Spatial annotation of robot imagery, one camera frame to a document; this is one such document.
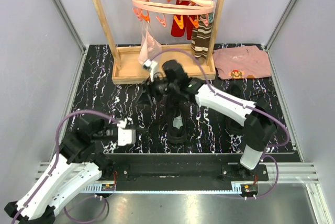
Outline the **black shoelace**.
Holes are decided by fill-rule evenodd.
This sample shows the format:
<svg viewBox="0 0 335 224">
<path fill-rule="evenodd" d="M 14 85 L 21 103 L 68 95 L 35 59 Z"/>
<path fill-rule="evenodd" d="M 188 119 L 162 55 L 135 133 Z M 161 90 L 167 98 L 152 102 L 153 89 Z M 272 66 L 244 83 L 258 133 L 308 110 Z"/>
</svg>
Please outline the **black shoelace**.
<svg viewBox="0 0 335 224">
<path fill-rule="evenodd" d="M 272 93 L 273 93 L 273 91 L 269 91 L 269 92 L 265 92 L 265 93 L 258 93 L 258 94 L 254 94 L 254 95 L 249 96 L 248 99 L 250 100 L 251 98 L 254 98 L 254 97 L 259 98 L 259 97 L 264 96 L 266 94 L 272 94 Z"/>
</svg>

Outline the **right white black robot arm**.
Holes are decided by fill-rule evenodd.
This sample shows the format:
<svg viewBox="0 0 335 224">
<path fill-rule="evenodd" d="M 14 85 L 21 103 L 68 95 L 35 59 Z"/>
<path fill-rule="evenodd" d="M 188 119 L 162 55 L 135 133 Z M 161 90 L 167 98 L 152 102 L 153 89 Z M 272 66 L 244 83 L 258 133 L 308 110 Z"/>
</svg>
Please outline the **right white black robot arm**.
<svg viewBox="0 0 335 224">
<path fill-rule="evenodd" d="M 274 118 L 267 114 L 263 104 L 238 98 L 203 80 L 188 77 L 175 60 L 163 64 L 164 77 L 159 77 L 158 63 L 154 60 L 144 61 L 142 67 L 150 76 L 142 84 L 140 103 L 150 105 L 166 95 L 174 102 L 194 103 L 231 118 L 242 127 L 245 141 L 245 150 L 237 168 L 238 175 L 246 181 L 256 175 L 256 166 L 277 131 Z"/>
</svg>

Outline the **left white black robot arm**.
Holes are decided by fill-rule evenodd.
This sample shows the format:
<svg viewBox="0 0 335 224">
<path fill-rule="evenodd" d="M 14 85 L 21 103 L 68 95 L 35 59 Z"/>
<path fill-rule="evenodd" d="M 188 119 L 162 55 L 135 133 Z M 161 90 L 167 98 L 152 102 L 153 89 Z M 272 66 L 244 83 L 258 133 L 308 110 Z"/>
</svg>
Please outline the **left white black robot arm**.
<svg viewBox="0 0 335 224">
<path fill-rule="evenodd" d="M 95 141 L 116 140 L 119 146 L 133 144 L 137 130 L 130 117 L 116 125 L 106 119 L 83 117 L 67 133 L 48 168 L 19 201 L 9 202 L 4 211 L 19 223 L 54 223 L 56 216 L 87 185 L 96 180 L 116 180 L 114 161 L 96 151 Z"/>
</svg>

